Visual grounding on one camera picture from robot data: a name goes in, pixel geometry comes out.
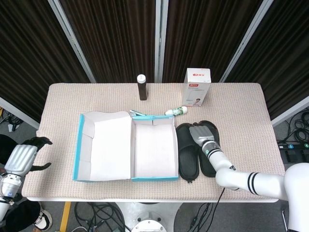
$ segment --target black curtain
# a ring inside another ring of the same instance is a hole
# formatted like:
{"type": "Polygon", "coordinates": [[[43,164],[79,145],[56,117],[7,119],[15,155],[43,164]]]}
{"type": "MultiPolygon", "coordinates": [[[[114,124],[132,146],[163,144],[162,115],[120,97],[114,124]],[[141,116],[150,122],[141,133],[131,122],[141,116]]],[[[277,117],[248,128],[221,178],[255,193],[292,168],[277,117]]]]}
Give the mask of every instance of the black curtain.
{"type": "Polygon", "coordinates": [[[226,82],[260,83],[271,119],[309,96],[309,2],[275,0],[226,82]]]}
{"type": "Polygon", "coordinates": [[[183,82],[186,68],[209,68],[218,82],[262,0],[170,0],[163,82],[183,82]]]}
{"type": "Polygon", "coordinates": [[[0,97],[38,122],[48,87],[89,82],[47,1],[0,1],[0,97]]]}
{"type": "Polygon", "coordinates": [[[99,83],[154,81],[155,0],[61,0],[99,83]]]}

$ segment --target textured tablecloth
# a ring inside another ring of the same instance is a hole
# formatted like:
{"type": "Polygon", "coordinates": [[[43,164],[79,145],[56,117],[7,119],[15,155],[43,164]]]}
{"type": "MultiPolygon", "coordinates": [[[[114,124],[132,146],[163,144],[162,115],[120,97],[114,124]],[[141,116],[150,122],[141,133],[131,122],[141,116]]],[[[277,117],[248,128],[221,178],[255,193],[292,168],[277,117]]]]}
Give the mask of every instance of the textured tablecloth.
{"type": "MultiPolygon", "coordinates": [[[[83,183],[72,181],[80,113],[134,109],[162,115],[181,106],[182,84],[147,84],[146,101],[139,100],[137,84],[54,84],[48,92],[37,136],[53,145],[39,151],[35,165],[51,162],[42,172],[26,176],[22,194],[32,198],[214,201],[222,188],[214,178],[199,177],[191,184],[178,181],[131,180],[83,183]]],[[[239,171],[284,174],[284,166],[259,84],[213,83],[201,107],[175,117],[175,126],[208,120],[220,133],[221,148],[239,171]]],[[[223,201],[263,201],[244,191],[226,190],[223,201]]]]}

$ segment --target medicine box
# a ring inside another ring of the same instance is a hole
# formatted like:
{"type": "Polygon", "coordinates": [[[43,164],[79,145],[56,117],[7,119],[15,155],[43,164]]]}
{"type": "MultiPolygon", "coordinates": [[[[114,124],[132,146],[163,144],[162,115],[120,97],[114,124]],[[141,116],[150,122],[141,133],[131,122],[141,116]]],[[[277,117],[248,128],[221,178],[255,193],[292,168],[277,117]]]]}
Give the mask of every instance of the medicine box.
{"type": "Polygon", "coordinates": [[[183,85],[182,105],[201,106],[210,85],[210,69],[187,69],[183,85]]]}
{"type": "Polygon", "coordinates": [[[80,115],[73,180],[177,180],[173,116],[80,115]]]}

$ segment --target bottle cap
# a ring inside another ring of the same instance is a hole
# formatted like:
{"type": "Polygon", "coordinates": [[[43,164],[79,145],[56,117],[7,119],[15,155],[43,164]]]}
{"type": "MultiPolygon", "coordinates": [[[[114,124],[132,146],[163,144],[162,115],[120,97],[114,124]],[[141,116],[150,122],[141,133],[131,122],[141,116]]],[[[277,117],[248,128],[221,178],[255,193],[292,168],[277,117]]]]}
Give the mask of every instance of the bottle cap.
{"type": "Polygon", "coordinates": [[[182,106],[182,109],[183,109],[183,114],[188,113],[188,107],[186,107],[186,106],[182,106]]]}
{"type": "Polygon", "coordinates": [[[140,74],[137,76],[137,82],[140,84],[144,84],[146,82],[146,76],[143,74],[140,74]]]}

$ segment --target black slipper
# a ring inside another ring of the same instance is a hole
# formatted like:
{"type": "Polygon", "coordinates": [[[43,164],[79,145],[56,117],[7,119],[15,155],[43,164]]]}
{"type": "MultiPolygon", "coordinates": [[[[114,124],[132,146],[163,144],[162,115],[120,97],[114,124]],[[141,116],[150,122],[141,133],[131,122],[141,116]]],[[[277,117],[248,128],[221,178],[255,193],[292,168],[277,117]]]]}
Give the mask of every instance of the black slipper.
{"type": "Polygon", "coordinates": [[[195,180],[199,174],[198,146],[190,134],[190,126],[189,123],[182,123],[176,128],[179,174],[188,182],[195,180]]]}
{"type": "MultiPolygon", "coordinates": [[[[220,146],[220,137],[219,131],[217,127],[209,122],[209,121],[200,121],[199,123],[193,123],[194,126],[207,126],[211,133],[214,136],[215,142],[220,146]]],[[[202,173],[207,177],[216,177],[216,171],[214,170],[213,166],[209,162],[206,155],[203,153],[202,148],[200,147],[198,150],[198,157],[199,157],[199,164],[201,166],[202,173]]]]}

